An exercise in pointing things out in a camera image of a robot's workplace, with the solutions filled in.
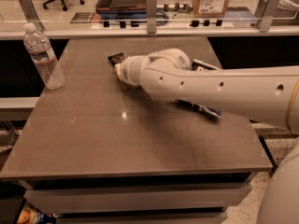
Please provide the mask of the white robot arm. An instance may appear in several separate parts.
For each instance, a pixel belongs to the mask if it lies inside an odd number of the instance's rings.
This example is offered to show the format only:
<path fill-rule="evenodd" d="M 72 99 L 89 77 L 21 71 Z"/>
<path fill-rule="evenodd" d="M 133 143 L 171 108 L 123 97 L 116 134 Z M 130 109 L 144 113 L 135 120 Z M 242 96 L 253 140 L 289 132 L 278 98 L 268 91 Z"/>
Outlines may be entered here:
<path fill-rule="evenodd" d="M 299 68 L 221 69 L 192 65 L 179 49 L 131 56 L 115 65 L 120 81 L 150 97 L 180 100 L 252 119 L 299 134 Z M 257 224 L 299 224 L 299 147 L 274 172 Z"/>

